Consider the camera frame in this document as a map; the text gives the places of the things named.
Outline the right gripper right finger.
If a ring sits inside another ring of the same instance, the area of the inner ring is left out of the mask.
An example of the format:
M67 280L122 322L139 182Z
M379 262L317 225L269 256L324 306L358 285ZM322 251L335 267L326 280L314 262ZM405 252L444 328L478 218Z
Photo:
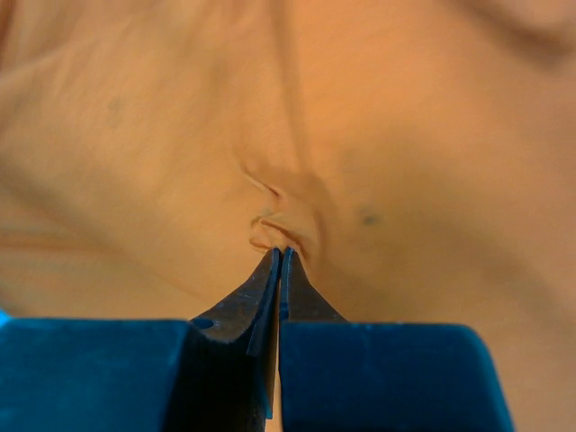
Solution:
M510 431L491 355L454 324L344 319L287 249L279 373L286 431Z

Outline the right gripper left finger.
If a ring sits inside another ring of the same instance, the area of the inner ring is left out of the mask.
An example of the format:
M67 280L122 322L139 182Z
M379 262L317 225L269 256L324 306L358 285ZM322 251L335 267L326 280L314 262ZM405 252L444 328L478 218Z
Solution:
M263 430L281 266L280 251L269 251L238 289L190 320L8 320L2 430Z

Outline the orange t shirt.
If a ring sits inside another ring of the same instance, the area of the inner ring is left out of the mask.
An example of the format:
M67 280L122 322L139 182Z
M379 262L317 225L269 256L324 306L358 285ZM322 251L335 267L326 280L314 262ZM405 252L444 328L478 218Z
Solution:
M574 2L2 2L4 310L192 317L287 247L574 430Z

